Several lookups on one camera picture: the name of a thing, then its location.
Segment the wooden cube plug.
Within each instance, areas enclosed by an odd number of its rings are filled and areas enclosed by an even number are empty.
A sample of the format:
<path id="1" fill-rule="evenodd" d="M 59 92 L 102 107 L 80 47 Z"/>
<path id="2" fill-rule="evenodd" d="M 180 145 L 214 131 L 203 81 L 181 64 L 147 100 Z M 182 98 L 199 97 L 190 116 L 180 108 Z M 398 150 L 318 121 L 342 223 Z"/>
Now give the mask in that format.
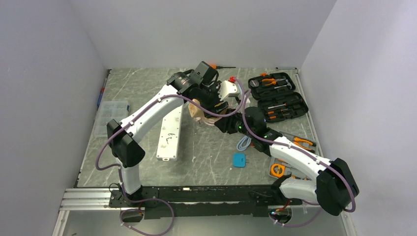
<path id="1" fill-rule="evenodd" d="M 205 116 L 204 111 L 191 102 L 188 104 L 188 110 L 190 116 L 195 120 L 199 120 Z"/>

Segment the small blue plug adapter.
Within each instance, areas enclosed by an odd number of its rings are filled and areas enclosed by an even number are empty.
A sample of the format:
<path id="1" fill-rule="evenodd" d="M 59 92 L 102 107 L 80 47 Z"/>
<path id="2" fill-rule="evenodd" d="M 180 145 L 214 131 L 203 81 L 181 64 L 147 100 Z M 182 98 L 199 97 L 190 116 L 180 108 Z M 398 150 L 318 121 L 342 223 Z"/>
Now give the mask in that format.
<path id="1" fill-rule="evenodd" d="M 234 153 L 232 156 L 233 167 L 244 168 L 249 162 L 245 153 Z"/>

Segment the white power strip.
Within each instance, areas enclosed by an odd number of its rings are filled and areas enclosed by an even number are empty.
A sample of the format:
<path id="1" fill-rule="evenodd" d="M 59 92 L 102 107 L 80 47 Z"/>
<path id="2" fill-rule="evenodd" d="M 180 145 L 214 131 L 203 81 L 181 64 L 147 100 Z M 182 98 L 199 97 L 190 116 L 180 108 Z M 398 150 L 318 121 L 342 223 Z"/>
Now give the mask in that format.
<path id="1" fill-rule="evenodd" d="M 179 137 L 183 106 L 169 112 L 162 120 L 156 157 L 160 161 L 176 161 L 179 151 Z"/>

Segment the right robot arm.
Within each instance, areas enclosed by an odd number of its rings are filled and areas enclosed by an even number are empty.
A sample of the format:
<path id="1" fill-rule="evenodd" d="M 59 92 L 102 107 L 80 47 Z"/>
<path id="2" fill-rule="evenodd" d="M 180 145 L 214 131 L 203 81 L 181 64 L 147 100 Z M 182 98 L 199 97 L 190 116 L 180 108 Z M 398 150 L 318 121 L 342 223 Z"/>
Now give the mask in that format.
<path id="1" fill-rule="evenodd" d="M 271 190 L 277 204 L 300 199 L 318 204 L 327 213 L 338 216 L 342 211 L 354 212 L 359 188 L 346 161 L 330 160 L 313 154 L 280 132 L 267 126 L 256 107 L 242 113 L 229 110 L 214 125 L 223 133 L 241 133 L 255 141 L 255 147 L 270 157 L 281 159 L 306 175 L 307 179 L 281 177 Z"/>

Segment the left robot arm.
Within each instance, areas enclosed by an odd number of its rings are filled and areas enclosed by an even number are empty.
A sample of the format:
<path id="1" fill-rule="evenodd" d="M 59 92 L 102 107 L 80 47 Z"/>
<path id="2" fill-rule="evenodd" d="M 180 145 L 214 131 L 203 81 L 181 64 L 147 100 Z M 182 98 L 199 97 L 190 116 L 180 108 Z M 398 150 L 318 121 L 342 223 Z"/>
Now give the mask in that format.
<path id="1" fill-rule="evenodd" d="M 210 118 L 227 109 L 225 98 L 239 95 L 235 84 L 221 82 L 218 77 L 218 71 L 202 61 L 196 69 L 173 74 L 155 97 L 133 115 L 120 122 L 108 122 L 109 147 L 120 166 L 122 200 L 128 206 L 136 206 L 143 199 L 139 163 L 146 152 L 139 143 L 148 131 L 188 100 L 197 100 Z"/>

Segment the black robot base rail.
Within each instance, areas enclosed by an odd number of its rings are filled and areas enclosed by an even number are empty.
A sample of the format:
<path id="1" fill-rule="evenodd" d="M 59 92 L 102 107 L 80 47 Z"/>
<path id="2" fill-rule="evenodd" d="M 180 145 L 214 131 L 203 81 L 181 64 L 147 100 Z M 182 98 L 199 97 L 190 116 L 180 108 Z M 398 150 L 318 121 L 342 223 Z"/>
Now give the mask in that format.
<path id="1" fill-rule="evenodd" d="M 286 199 L 271 185 L 144 186 L 139 197 L 126 199 L 119 189 L 111 190 L 110 208 L 138 208 L 145 219 L 251 215 L 267 217 L 272 209 L 302 204 Z"/>

